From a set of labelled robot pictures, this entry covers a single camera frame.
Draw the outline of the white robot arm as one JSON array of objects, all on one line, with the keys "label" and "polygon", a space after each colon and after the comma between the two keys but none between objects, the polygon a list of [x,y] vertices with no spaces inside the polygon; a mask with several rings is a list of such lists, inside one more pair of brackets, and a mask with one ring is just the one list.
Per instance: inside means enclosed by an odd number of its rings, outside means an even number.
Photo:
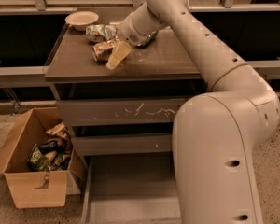
[{"label": "white robot arm", "polygon": [[146,0],[119,25],[138,46],[170,27],[206,82],[177,111],[172,132],[182,224],[263,224],[252,150],[280,120],[271,86],[189,12],[188,0]]}]

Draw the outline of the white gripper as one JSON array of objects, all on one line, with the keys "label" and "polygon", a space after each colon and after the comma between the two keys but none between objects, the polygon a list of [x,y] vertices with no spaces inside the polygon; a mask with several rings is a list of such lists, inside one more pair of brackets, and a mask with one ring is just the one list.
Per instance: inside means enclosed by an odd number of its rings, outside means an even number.
[{"label": "white gripper", "polygon": [[124,41],[118,42],[108,58],[106,67],[110,70],[115,69],[131,52],[131,46],[141,47],[148,35],[141,35],[133,27],[132,17],[129,16],[117,25],[118,37]]}]

